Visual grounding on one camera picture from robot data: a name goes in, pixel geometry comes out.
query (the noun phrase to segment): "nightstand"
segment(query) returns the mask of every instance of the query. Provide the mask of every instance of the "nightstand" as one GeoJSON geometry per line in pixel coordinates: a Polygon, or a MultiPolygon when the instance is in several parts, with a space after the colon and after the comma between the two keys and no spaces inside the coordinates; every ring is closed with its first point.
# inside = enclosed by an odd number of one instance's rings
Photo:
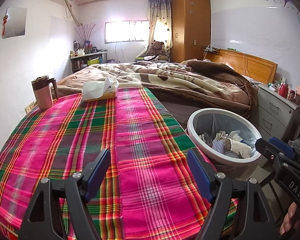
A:
{"type": "Polygon", "coordinates": [[[300,106],[283,98],[268,86],[260,84],[258,106],[252,112],[249,121],[257,128],[263,139],[276,137],[284,141],[299,112],[300,106]]]}

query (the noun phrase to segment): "white wall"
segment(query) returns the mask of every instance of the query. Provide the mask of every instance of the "white wall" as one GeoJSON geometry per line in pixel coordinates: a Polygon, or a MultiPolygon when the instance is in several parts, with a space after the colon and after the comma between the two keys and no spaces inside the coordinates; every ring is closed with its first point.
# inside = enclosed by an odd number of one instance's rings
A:
{"type": "Polygon", "coordinates": [[[73,20],[66,20],[64,0],[6,0],[1,6],[0,150],[25,116],[25,107],[35,100],[31,80],[71,74],[68,54],[75,37],[73,27],[73,20]],[[1,38],[7,7],[28,9],[24,36],[1,38]]]}
{"type": "Polygon", "coordinates": [[[79,20],[83,24],[96,23],[101,27],[91,38],[91,44],[98,49],[108,49],[108,59],[120,62],[134,62],[136,56],[144,49],[147,41],[121,42],[105,44],[105,23],[114,21],[147,20],[148,0],[105,0],[80,5],[79,20]]]}
{"type": "Polygon", "coordinates": [[[283,0],[211,0],[211,44],[276,62],[277,74],[295,88],[300,85],[298,9],[283,5],[283,0]]]}

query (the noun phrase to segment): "wall outlet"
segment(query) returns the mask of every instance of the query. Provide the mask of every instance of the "wall outlet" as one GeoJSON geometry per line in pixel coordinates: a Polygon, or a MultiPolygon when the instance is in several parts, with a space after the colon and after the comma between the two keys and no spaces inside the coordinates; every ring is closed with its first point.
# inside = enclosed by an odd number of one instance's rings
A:
{"type": "Polygon", "coordinates": [[[28,114],[37,104],[37,100],[33,101],[29,106],[26,106],[25,111],[28,114]]]}

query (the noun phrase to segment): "blanket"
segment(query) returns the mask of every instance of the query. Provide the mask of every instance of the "blanket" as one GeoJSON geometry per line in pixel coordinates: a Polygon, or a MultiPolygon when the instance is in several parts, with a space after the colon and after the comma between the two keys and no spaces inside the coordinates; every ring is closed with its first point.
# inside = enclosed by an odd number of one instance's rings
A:
{"type": "MultiPolygon", "coordinates": [[[[110,168],[88,204],[101,238],[194,238],[210,205],[201,198],[186,163],[186,153],[193,147],[145,88],[119,89],[117,98],[89,103],[74,94],[55,100],[46,111],[36,107],[0,153],[0,229],[17,239],[40,179],[65,179],[108,148],[110,168]]],[[[236,205],[236,200],[230,205],[225,230],[236,205]]],[[[68,239],[74,240],[64,200],[61,210],[68,239]]]]}
{"type": "Polygon", "coordinates": [[[227,65],[190,60],[186,65],[139,61],[91,65],[58,82],[59,95],[80,93],[84,82],[116,78],[120,88],[146,87],[161,101],[221,108],[248,117],[257,90],[227,65]]]}

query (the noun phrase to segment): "plaid tablecloth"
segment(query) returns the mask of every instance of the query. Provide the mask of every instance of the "plaid tablecloth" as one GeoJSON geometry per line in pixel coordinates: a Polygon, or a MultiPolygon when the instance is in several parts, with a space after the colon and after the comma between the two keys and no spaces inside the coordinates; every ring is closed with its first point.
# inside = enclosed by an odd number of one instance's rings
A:
{"type": "MultiPolygon", "coordinates": [[[[0,229],[16,239],[41,178],[65,179],[108,148],[111,167],[88,205],[101,238],[192,238],[210,207],[186,164],[193,147],[148,89],[119,89],[117,98],[90,103],[81,94],[60,98],[21,120],[0,153],[0,229]]],[[[65,201],[61,209],[75,239],[65,201]]]]}

